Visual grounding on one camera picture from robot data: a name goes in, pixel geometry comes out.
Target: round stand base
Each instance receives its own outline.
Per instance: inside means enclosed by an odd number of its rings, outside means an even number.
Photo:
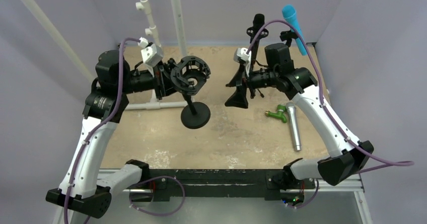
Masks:
[[[210,110],[205,103],[194,102],[193,106],[195,107],[197,114],[193,115],[191,113],[190,107],[186,106],[182,109],[181,112],[181,122],[185,127],[190,129],[198,129],[207,124],[210,119]]]

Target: blue microphone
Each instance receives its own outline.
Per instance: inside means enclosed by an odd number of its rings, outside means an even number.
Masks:
[[[301,32],[300,24],[298,24],[297,11],[295,10],[294,6],[292,5],[284,6],[283,9],[281,10],[281,14],[283,15],[283,18],[286,20],[286,22],[294,26],[298,30],[298,33],[301,34],[301,36],[303,36],[303,33]],[[301,54],[307,55],[306,49],[304,48],[304,45],[301,42],[301,40],[296,39],[296,42]]]

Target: wooden tabletop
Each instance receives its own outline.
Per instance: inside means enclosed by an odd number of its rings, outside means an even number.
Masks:
[[[180,60],[177,47],[163,50],[166,60]],[[238,68],[233,61],[236,47],[188,50],[190,55],[202,58],[211,70],[210,79],[195,96],[196,101],[209,106],[209,123],[197,130],[185,128],[180,120],[182,108],[125,111],[107,146],[102,168],[121,168],[127,160],[137,159],[158,169],[270,169],[282,168],[297,158],[327,155],[322,139],[301,110],[297,110],[297,119],[303,150],[298,153],[293,148],[289,124],[265,116],[265,111],[275,111],[278,104],[289,101],[274,88],[261,89],[265,98],[257,93],[250,99],[248,93],[249,109],[224,106],[235,90],[225,84]],[[317,63],[313,47],[310,52]],[[308,57],[301,56],[296,47],[291,47],[291,56],[295,67],[306,67],[314,74]],[[140,48],[127,47],[125,59],[133,67],[141,61]],[[265,64],[263,47],[257,59]],[[145,103],[151,92],[128,97],[131,104]],[[174,94],[163,101],[182,101],[182,96]]]

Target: white wall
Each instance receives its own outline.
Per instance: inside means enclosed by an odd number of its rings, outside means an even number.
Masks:
[[[139,0],[94,0],[114,38],[139,37],[148,27],[145,14],[137,11]],[[186,39],[189,44],[247,44],[246,29],[256,13],[266,20],[282,18],[281,9],[293,4],[307,42],[316,42],[326,29],[341,0],[181,0]],[[170,0],[150,0],[163,44],[176,44]],[[277,42],[283,27],[272,25],[266,42]]]
[[[427,220],[426,25],[427,0],[342,0],[316,45],[343,121],[376,155],[415,161],[363,174],[374,223]]]
[[[46,14],[93,70],[114,40],[89,2],[54,0],[60,12],[46,6]],[[26,7],[0,0],[0,223],[52,221],[55,206],[45,195],[71,162],[89,91],[89,81]]]

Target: microphone head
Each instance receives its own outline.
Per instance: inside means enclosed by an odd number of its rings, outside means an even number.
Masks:
[[[264,23],[265,23],[264,14],[256,14],[255,17],[254,17],[253,24],[254,25],[260,25],[260,24],[264,25]]]
[[[283,18],[287,20],[295,20],[297,18],[297,10],[295,10],[294,6],[286,5],[281,10]]]

